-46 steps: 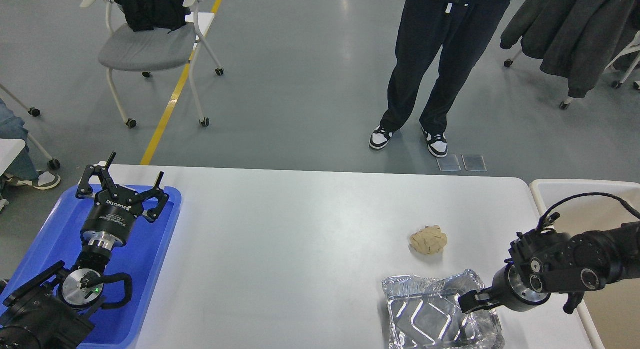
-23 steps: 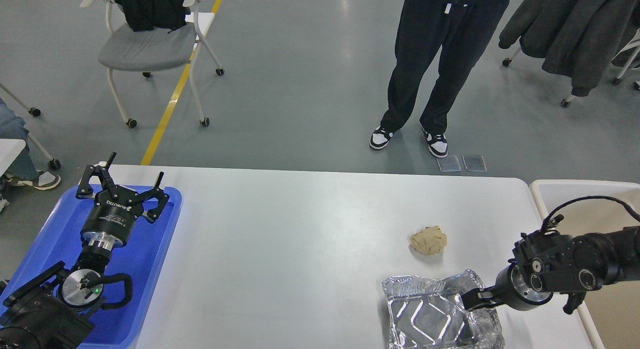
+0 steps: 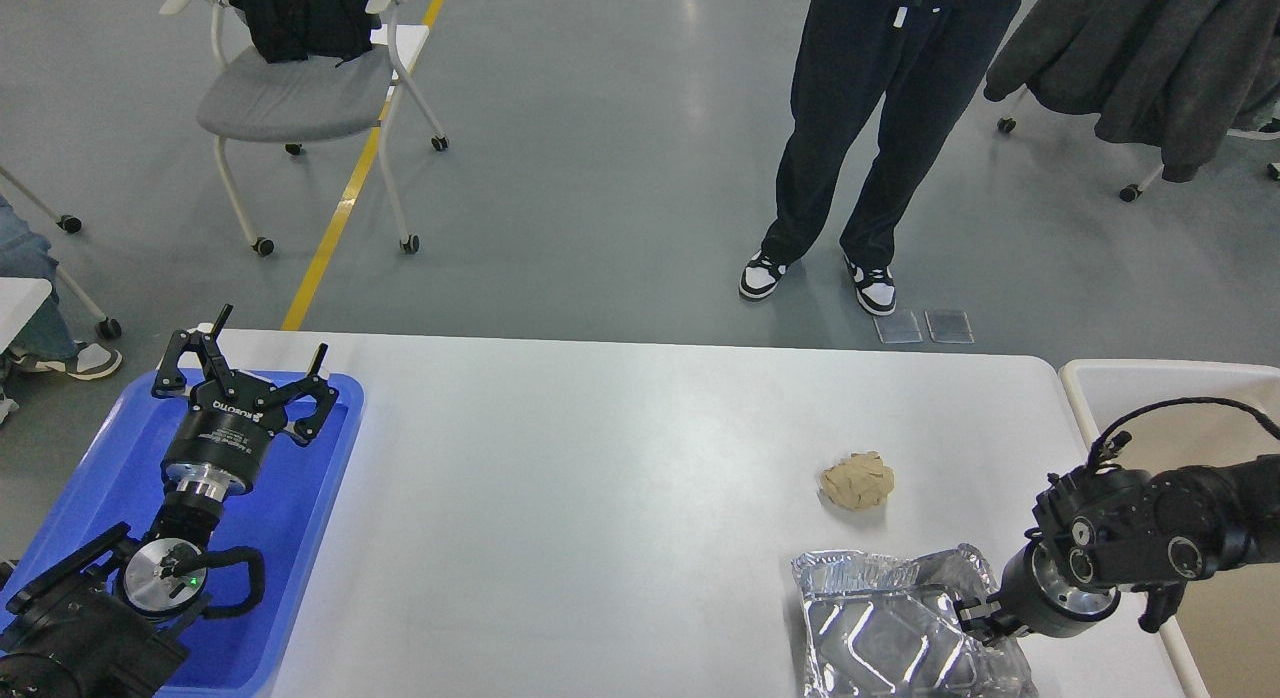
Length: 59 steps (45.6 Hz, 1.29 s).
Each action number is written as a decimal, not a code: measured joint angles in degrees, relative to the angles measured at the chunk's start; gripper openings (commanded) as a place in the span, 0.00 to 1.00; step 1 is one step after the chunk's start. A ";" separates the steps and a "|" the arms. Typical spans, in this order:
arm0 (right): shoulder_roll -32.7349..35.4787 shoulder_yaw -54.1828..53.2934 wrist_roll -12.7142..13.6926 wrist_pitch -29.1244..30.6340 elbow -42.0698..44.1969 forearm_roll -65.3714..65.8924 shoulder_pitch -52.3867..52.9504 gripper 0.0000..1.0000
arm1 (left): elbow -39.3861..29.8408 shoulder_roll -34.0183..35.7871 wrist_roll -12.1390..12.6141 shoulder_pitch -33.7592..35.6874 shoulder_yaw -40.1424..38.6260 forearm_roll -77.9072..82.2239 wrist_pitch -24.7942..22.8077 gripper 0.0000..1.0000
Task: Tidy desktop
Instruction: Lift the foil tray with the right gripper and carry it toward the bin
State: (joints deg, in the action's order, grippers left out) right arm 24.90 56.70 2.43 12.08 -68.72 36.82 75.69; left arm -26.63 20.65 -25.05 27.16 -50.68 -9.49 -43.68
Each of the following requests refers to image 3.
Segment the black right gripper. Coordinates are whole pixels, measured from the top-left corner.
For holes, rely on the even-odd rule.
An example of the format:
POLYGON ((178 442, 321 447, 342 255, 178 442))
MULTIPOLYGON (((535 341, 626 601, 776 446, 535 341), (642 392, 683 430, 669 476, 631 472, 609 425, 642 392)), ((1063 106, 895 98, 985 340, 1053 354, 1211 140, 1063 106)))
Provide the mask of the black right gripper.
POLYGON ((961 628, 980 628, 980 643, 997 645, 1027 634, 1078 637, 1111 617, 1119 605, 1116 589, 1074 587, 1048 551, 1030 542, 1006 564, 998 601, 993 596, 961 598, 954 608, 961 628))

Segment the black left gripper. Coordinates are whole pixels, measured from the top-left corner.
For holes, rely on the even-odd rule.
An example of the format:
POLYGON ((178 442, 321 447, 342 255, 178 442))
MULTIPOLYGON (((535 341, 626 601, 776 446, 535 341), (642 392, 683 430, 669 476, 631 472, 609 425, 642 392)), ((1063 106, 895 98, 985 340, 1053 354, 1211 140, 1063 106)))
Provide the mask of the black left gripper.
POLYGON ((271 442, 288 435, 298 447, 310 446, 337 405, 338 391, 320 375, 329 346, 320 343, 302 378, 276 386, 253 373, 232 370, 218 337, 233 306, 224 304, 206 330, 172 333, 157 365, 151 396, 186 396, 177 433, 160 462, 164 491, 187 492, 211 499, 246 496, 255 489, 271 442), (202 377, 188 383, 179 366, 193 355, 202 377), (310 415, 289 419, 285 406, 311 398, 310 415))

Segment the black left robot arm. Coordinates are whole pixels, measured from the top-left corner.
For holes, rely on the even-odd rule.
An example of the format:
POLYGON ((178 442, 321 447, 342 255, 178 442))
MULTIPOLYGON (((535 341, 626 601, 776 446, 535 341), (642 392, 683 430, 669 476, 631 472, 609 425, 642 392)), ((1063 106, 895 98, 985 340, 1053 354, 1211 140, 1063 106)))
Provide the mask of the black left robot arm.
POLYGON ((310 446, 339 392, 308 370, 278 386, 233 369, 206 330, 172 334, 154 378, 157 400, 183 416, 160 462, 164 498, 148 530, 118 523, 22 587, 6 603, 5 697, 152 697, 189 657, 182 633, 200 619, 237 619, 268 592, 268 565, 250 546, 211 547, 227 498, 256 485, 271 442, 310 446))

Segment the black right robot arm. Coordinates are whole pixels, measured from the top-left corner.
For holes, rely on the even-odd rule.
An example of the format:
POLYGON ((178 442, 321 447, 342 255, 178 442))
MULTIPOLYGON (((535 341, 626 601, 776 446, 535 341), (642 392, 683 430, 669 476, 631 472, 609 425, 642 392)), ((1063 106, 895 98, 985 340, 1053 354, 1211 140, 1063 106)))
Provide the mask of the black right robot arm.
POLYGON ((1112 616, 1125 592, 1146 596, 1139 625, 1156 633, 1189 583, 1277 562, 1276 455, 1151 474, 1119 464, 1129 441, 1117 419, 1083 465, 1047 476, 1027 546, 1006 564, 998 589, 955 603, 969 637, 986 645, 1028 634, 1076 637, 1112 616))

